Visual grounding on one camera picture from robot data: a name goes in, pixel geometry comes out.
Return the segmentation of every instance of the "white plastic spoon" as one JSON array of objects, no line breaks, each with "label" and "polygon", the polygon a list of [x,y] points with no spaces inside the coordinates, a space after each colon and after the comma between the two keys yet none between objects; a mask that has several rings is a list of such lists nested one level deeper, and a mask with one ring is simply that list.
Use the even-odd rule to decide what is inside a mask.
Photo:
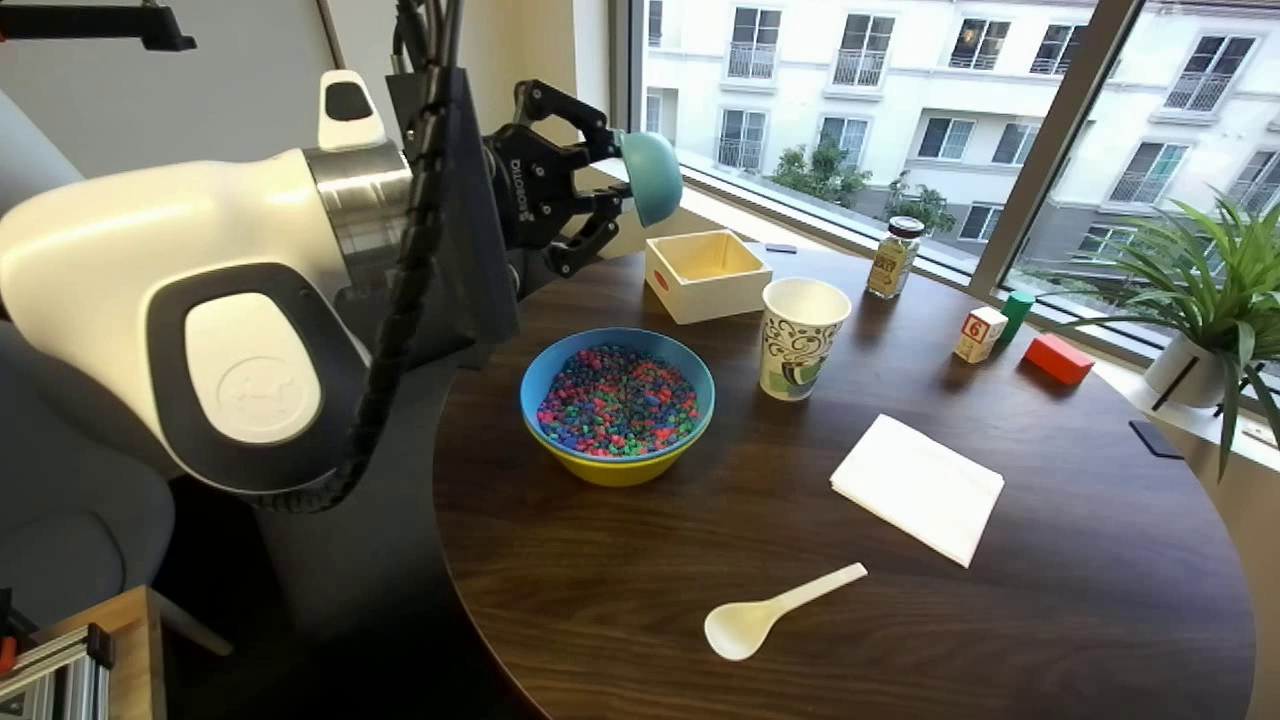
[{"label": "white plastic spoon", "polygon": [[765,645],[765,638],[770,632],[770,626],[779,615],[787,615],[793,610],[813,605],[813,602],[818,602],[818,597],[828,597],[828,593],[837,593],[837,590],[845,590],[850,581],[865,581],[865,578],[868,578],[865,564],[845,564],[845,567],[837,567],[828,578],[814,578],[814,581],[807,581],[798,590],[787,590],[779,597],[768,597],[768,602],[718,605],[718,610],[707,613],[705,638],[707,638],[715,657],[748,659],[748,657],[754,657],[754,649]]}]

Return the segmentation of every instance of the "tree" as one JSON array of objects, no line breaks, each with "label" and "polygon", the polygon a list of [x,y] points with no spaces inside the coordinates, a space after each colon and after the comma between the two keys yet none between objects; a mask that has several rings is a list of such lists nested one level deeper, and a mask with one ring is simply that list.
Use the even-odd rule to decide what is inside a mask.
[{"label": "tree", "polygon": [[776,172],[768,182],[814,196],[824,205],[850,208],[854,196],[868,188],[868,177],[873,172],[845,165],[845,150],[837,144],[814,144],[807,156],[803,144],[797,144],[776,162]]},{"label": "tree", "polygon": [[935,192],[928,184],[907,184],[907,182],[886,184],[882,217],[916,217],[935,231],[954,229],[954,217],[950,217],[945,192]]}]

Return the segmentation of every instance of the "building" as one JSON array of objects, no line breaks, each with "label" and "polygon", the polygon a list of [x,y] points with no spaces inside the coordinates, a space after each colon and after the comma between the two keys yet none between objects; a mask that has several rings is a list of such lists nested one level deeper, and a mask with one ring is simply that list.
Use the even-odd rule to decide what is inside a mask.
[{"label": "building", "polygon": [[[880,220],[891,182],[935,188],[950,258],[974,258],[1092,20],[1049,0],[648,0],[645,128],[687,165],[768,182],[787,150],[838,144]],[[1122,220],[1280,188],[1280,10],[1147,6],[1056,188],[1022,272],[1104,272]]]}]

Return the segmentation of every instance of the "white paper napkin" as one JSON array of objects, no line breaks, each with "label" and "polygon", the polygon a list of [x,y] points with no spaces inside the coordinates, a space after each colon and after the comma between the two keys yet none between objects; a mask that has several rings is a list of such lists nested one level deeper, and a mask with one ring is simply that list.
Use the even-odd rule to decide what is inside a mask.
[{"label": "white paper napkin", "polygon": [[1003,476],[880,414],[831,489],[966,567]]}]

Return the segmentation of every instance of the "red object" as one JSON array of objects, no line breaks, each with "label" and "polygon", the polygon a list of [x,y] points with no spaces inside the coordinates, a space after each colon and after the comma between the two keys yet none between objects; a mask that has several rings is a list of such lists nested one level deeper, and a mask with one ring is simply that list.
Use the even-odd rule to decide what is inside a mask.
[{"label": "red object", "polygon": [[1033,350],[1022,354],[1022,364],[1038,368],[1045,376],[1077,387],[1088,368],[1092,368],[1092,358],[1084,358],[1081,350],[1071,350],[1068,342],[1045,333],[1033,342]]}]

